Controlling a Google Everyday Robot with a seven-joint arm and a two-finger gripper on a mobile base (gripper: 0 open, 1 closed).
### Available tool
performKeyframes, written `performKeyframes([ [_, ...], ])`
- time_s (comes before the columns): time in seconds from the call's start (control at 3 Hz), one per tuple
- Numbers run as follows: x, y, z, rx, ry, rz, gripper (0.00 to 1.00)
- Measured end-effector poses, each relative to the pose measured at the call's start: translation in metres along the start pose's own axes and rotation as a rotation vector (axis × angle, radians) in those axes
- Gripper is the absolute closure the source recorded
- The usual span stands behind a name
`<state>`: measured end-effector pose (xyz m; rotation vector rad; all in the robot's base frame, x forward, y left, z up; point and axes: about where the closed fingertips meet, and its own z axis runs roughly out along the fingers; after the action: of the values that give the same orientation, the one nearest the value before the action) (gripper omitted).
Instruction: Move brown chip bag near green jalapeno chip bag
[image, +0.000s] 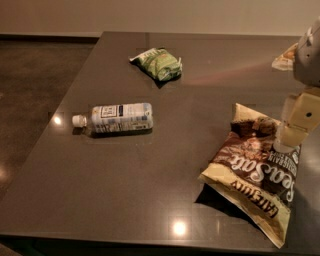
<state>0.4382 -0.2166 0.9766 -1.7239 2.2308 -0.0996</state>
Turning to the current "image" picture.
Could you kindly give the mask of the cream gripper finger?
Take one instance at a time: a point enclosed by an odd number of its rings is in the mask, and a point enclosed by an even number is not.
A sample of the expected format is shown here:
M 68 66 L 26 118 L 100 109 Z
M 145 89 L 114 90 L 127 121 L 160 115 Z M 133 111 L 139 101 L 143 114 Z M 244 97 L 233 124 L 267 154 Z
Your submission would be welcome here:
M 320 124 L 320 88 L 306 87 L 285 100 L 273 147 L 281 153 L 296 149 Z

